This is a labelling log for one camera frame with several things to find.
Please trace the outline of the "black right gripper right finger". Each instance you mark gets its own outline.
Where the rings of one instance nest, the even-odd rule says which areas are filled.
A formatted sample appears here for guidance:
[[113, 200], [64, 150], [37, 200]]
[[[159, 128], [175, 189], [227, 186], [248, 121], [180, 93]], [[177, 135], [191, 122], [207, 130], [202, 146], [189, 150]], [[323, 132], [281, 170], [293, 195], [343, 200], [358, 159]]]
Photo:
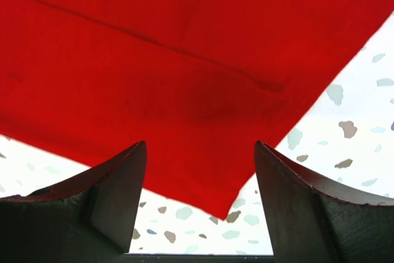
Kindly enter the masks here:
[[393, 199], [334, 181], [262, 142], [254, 163], [276, 262], [393, 262]]

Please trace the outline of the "red t shirt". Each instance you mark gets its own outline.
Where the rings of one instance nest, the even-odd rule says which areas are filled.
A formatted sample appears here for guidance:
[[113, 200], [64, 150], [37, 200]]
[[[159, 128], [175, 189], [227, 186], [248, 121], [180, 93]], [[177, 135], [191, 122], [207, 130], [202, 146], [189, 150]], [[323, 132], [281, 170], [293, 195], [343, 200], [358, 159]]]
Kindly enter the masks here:
[[1, 133], [224, 219], [393, 0], [1, 0]]

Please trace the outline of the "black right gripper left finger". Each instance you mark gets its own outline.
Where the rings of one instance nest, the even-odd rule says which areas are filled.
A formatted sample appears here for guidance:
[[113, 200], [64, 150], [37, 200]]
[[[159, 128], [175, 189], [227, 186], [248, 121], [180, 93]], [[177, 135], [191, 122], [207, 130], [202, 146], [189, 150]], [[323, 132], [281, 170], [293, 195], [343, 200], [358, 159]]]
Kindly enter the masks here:
[[127, 262], [147, 146], [27, 196], [1, 199], [2, 262]]

